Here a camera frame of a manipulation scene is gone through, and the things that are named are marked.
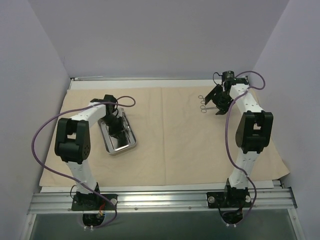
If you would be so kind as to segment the steel surgical scissors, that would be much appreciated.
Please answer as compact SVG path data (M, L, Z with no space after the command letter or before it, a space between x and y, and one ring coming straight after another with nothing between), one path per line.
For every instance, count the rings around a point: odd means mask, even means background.
M215 110L215 109L217 109L216 107L206 107L205 105L201 105L200 106L200 111L202 112L202 113L206 113L207 111L210 111L210 110Z

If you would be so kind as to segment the steel instrument tray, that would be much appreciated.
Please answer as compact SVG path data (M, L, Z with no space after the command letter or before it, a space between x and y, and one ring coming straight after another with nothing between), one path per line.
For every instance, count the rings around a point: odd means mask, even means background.
M116 117L122 117L122 120L123 120L123 116L124 115L126 116L126 113L124 108L118 108L113 113L113 115L115 115ZM102 135L102 139L104 141L106 151L110 155L118 155L122 152L128 151L134 148L137 144L137 140L131 125L130 125L131 131L129 134L127 134L127 132L123 127L123 131L118 136L109 135L109 131L108 131L109 127L105 123L105 118L101 118L98 120L98 126Z

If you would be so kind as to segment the steel forceps with ring handles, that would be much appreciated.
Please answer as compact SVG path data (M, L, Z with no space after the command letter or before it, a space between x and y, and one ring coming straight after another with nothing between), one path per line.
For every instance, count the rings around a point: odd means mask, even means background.
M200 99L200 103L201 103L202 105L205 105L205 104L206 104L205 97L203 97L202 95L199 95L198 98Z

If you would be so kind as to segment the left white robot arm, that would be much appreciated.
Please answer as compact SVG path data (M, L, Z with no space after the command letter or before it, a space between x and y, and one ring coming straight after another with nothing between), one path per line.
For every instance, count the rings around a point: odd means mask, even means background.
M101 197L97 194L100 191L99 185L88 161L91 151L90 128L98 120L103 120L108 126L109 135L124 144L123 120L114 114L117 103L113 95L106 94L103 99L92 99L90 108L71 118L60 118L57 122L54 152L66 163L75 178L77 200L83 200L83 204L90 210L97 209L101 203Z

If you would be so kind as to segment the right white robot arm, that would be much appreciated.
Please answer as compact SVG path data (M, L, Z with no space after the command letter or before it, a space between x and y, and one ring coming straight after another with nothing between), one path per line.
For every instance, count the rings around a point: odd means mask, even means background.
M226 191L222 193L223 203L234 206L240 198L248 195L248 186L253 182L250 174L258 156L269 145L274 116L265 111L251 94L251 90L263 90L266 87L265 78L258 73L262 86L249 83L247 72L238 75L232 70L219 74L221 82L205 96L201 97L201 112L209 110L209 102L214 104L217 115L226 115L224 141L227 156L233 166L233 171L226 182ZM233 107L241 113L240 122L235 132L235 143L238 147L237 159L233 160L229 148L229 121Z

